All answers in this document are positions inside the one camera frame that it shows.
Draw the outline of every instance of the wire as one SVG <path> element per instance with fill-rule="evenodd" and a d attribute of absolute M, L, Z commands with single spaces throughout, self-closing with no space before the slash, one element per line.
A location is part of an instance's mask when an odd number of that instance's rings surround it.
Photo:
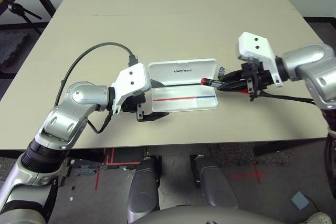
<path fill-rule="evenodd" d="M 117 47 L 121 47 L 122 49 L 126 50 L 126 51 L 130 54 L 130 56 L 129 56 L 129 67 L 132 66 L 132 65 L 134 65 L 134 64 L 136 64 L 136 63 L 138 63 L 138 60 L 137 60 L 136 56 L 132 53 L 132 51 L 131 51 L 128 47 L 126 47 L 126 46 L 124 46 L 124 45 L 122 45 L 122 44 L 120 44 L 120 43 L 116 43 L 116 42 L 104 42 L 104 43 L 97 44 L 97 45 L 95 45 L 95 46 L 93 46 L 93 47 L 90 47 L 88 50 L 86 50 L 85 52 L 83 52 L 83 53 L 82 53 L 82 54 L 81 54 L 81 55 L 80 55 L 80 56 L 73 62 L 73 64 L 70 66 L 70 68 L 68 69 L 67 73 L 65 74 L 63 80 L 61 80 L 61 86 L 59 87 L 58 93 L 57 93 L 57 95 L 56 95 L 56 99 L 55 99 L 55 104 L 54 104 L 54 106 L 57 106 L 57 105 L 58 105 L 58 103 L 59 103 L 59 99 L 60 99 L 60 97 L 61 97 L 61 95 L 62 95 L 62 92 L 63 92 L 63 89 L 64 89 L 64 87 L 65 87 L 65 84 L 66 84 L 66 82 L 67 82 L 67 80 L 68 80 L 68 78 L 69 78 L 71 72 L 73 71 L 73 69 L 75 68 L 75 66 L 78 64 L 78 62 L 79 62 L 82 58 L 84 58 L 84 56 L 86 56 L 89 52 L 91 52 L 91 51 L 93 51 L 93 50 L 95 50 L 95 49 L 97 49 L 97 48 L 99 48 L 99 47 L 103 47 L 103 46 L 117 46 Z M 95 133 L 99 134 L 99 133 L 101 133 L 101 132 L 105 129 L 105 127 L 106 127 L 106 126 L 108 125 L 108 123 L 111 121 L 112 115 L 113 115 L 113 110 L 111 109 L 110 112 L 109 112 L 109 114 L 108 114 L 107 117 L 105 118 L 105 121 L 104 121 L 104 123 L 103 123 L 103 126 L 102 126 L 102 128 L 101 128 L 100 130 L 97 130 L 97 129 L 94 127 L 94 125 L 93 125 L 89 120 L 88 120 L 88 124 L 91 126 L 91 128 L 93 129 L 93 131 L 94 131 Z"/>
<path fill-rule="evenodd" d="M 335 187 L 335 177 L 334 177 L 333 166 L 332 166 L 332 163 L 333 163 L 332 144 L 334 141 L 335 141 L 335 138 L 332 135 L 328 134 L 327 139 L 326 139 L 326 146 L 324 148 L 324 168 L 327 174 L 330 189 L 335 198 L 336 197 L 336 193 L 335 193 L 336 187 Z"/>
<path fill-rule="evenodd" d="M 254 86 L 253 86 L 253 95 L 250 98 L 250 101 L 253 102 L 254 98 L 258 97 L 258 87 L 259 87 L 259 83 L 258 83 L 258 76 L 257 76 L 257 72 L 254 71 L 253 72 L 253 81 L 254 81 Z"/>
<path fill-rule="evenodd" d="M 258 96 L 276 98 L 276 99 L 282 99 L 282 100 L 291 100 L 291 101 L 297 101 L 297 102 L 305 102 L 305 103 L 315 105 L 314 100 L 311 98 L 289 97 L 287 95 L 269 94 L 269 93 L 266 93 L 264 90 L 261 90 Z"/>
<path fill-rule="evenodd" d="M 304 195 L 307 199 L 309 199 L 309 201 L 314 205 L 314 207 L 316 208 L 316 210 L 317 210 L 317 212 L 319 212 L 320 210 L 319 210 L 319 208 L 317 207 L 317 205 L 315 204 L 315 202 L 311 199 L 311 198 L 309 198 L 307 195 Z"/>

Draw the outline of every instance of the unitree logo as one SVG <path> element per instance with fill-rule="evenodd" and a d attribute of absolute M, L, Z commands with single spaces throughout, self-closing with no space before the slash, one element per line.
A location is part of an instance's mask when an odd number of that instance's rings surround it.
<path fill-rule="evenodd" d="M 191 72 L 192 69 L 178 69 L 174 70 L 174 73 L 184 73 L 184 72 Z"/>

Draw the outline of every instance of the shoe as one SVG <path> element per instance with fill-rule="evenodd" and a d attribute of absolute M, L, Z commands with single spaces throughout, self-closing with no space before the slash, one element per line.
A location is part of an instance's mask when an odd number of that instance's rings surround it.
<path fill-rule="evenodd" d="M 324 212 L 316 212 L 312 216 L 310 216 L 306 221 L 301 222 L 299 224 L 331 224 L 331 218 L 325 214 Z"/>

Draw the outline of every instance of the floor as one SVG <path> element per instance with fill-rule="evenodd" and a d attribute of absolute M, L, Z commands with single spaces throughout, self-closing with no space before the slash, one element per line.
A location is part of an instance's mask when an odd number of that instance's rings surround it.
<path fill-rule="evenodd" d="M 336 30 L 330 24 L 310 25 L 326 44 L 336 49 Z M 37 41 L 38 36 L 33 30 L 25 31 L 31 35 L 29 43 L 22 48 L 17 62 L 3 71 L 17 71 Z M 10 81 L 0 80 L 0 99 L 9 85 Z M 290 201 L 291 196 L 301 191 L 315 202 L 320 211 L 336 221 L 336 204 L 324 173 L 323 141 L 260 159 L 246 155 L 252 146 L 250 143 L 150 146 L 151 155 L 162 156 L 161 209 L 202 204 L 202 193 L 193 183 L 189 155 L 203 153 L 223 165 L 223 173 L 237 194 L 242 209 L 284 223 L 299 223 L 317 211 L 312 203 L 298 210 Z M 1 158 L 0 165 L 0 179 L 3 180 L 13 160 Z M 77 177 L 72 171 L 65 185 L 59 188 L 49 223 L 126 223 L 127 196 L 133 174 L 133 170 L 123 167 L 101 169 L 99 177 L 97 174 Z"/>

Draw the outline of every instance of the blue line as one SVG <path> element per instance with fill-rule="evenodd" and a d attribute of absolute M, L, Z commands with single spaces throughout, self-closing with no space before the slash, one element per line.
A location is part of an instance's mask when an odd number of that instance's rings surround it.
<path fill-rule="evenodd" d="M 215 95 L 205 95 L 205 96 L 196 97 L 196 98 L 210 98 L 210 97 L 216 97 L 216 96 Z"/>

